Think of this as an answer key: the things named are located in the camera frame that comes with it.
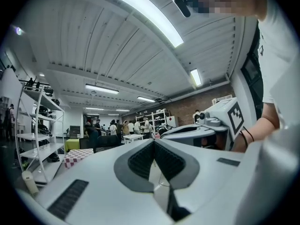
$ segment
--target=brick wall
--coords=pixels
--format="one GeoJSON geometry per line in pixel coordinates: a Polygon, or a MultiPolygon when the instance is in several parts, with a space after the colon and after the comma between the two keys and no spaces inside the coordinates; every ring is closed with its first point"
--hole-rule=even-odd
{"type": "MultiPolygon", "coordinates": [[[[153,107],[151,109],[147,109],[147,111],[148,114],[151,114],[151,112],[155,113],[156,110],[165,108],[167,110],[170,110],[172,116],[178,118],[179,126],[188,125],[194,123],[192,116],[195,113],[196,109],[203,111],[212,106],[212,99],[220,98],[230,94],[235,97],[232,86],[228,84],[175,102],[153,107]]],[[[127,116],[123,116],[122,121],[135,121],[135,116],[140,115],[133,113],[127,116]]]]}

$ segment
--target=checkered pattern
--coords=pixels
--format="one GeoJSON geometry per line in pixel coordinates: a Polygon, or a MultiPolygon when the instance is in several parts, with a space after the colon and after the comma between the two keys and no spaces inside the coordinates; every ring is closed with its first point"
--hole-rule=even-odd
{"type": "Polygon", "coordinates": [[[93,149],[70,150],[64,158],[65,167],[70,168],[93,153],[93,149]]]}

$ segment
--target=white table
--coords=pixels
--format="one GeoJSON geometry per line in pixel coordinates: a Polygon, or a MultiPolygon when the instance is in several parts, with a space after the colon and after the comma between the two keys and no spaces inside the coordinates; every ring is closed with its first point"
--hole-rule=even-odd
{"type": "Polygon", "coordinates": [[[124,136],[124,142],[125,142],[125,144],[132,143],[135,140],[139,140],[139,139],[143,140],[143,135],[131,134],[131,135],[124,136]]]}

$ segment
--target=storage rack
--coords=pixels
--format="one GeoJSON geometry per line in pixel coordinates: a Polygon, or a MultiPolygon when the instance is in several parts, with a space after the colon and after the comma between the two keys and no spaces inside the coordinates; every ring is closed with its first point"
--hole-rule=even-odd
{"type": "Polygon", "coordinates": [[[21,167],[22,172],[24,171],[22,167],[22,161],[21,157],[30,158],[32,161],[30,162],[27,169],[30,168],[32,163],[38,159],[39,160],[39,166],[32,171],[33,179],[37,183],[38,186],[45,186],[47,183],[49,183],[55,176],[58,168],[60,167],[66,152],[64,151],[64,154],[58,154],[57,150],[61,147],[64,147],[64,137],[62,138],[62,143],[56,142],[56,133],[55,133],[55,124],[57,122],[62,123],[62,132],[63,132],[63,122],[64,122],[64,110],[60,108],[58,105],[56,105],[45,93],[44,91],[44,85],[39,88],[32,88],[32,87],[26,87],[23,85],[21,94],[18,101],[18,107],[17,111],[19,111],[20,103],[23,104],[21,96],[22,93],[27,94],[29,97],[31,97],[33,100],[37,102],[37,112],[36,114],[32,114],[32,111],[28,112],[25,108],[26,112],[17,112],[15,120],[18,119],[18,115],[25,115],[31,117],[33,123],[35,124],[35,133],[25,133],[25,134],[17,134],[17,128],[15,126],[15,145],[16,145],[16,151],[18,154],[18,160],[21,167]],[[40,105],[50,109],[50,110],[56,110],[56,111],[62,111],[62,116],[59,118],[48,118],[46,116],[42,116],[38,113],[40,105]],[[52,124],[52,137],[49,135],[43,135],[38,133],[38,120],[46,120],[49,121],[52,124]],[[17,138],[24,138],[26,140],[35,141],[36,147],[34,149],[31,149],[29,151],[26,151],[24,153],[19,153],[19,144],[17,138]],[[38,142],[46,139],[52,139],[52,142],[43,146],[39,146],[38,142]],[[56,153],[60,161],[59,162],[47,162],[46,158],[52,154],[56,153]]]}
{"type": "Polygon", "coordinates": [[[135,121],[137,122],[138,119],[140,118],[143,118],[143,117],[151,117],[152,120],[148,120],[149,122],[152,122],[152,126],[153,126],[153,134],[155,135],[155,130],[156,130],[156,126],[155,126],[155,121],[158,121],[158,120],[155,120],[154,119],[154,116],[156,115],[161,115],[163,114],[164,115],[164,118],[162,119],[159,119],[159,120],[162,120],[165,124],[166,124],[166,119],[167,119],[167,116],[166,116],[166,113],[168,114],[168,116],[170,116],[170,111],[169,110],[166,110],[164,109],[162,112],[156,112],[156,113],[151,113],[151,114],[148,114],[148,115],[144,115],[144,116],[140,116],[140,117],[137,117],[135,116],[135,121]]]}

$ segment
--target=black knob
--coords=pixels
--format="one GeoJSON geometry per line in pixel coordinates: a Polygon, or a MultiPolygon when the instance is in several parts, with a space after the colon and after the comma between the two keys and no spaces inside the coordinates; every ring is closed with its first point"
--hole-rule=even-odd
{"type": "Polygon", "coordinates": [[[205,118],[205,114],[204,114],[204,113],[200,113],[199,118],[200,118],[201,120],[203,120],[203,119],[205,118]]]}

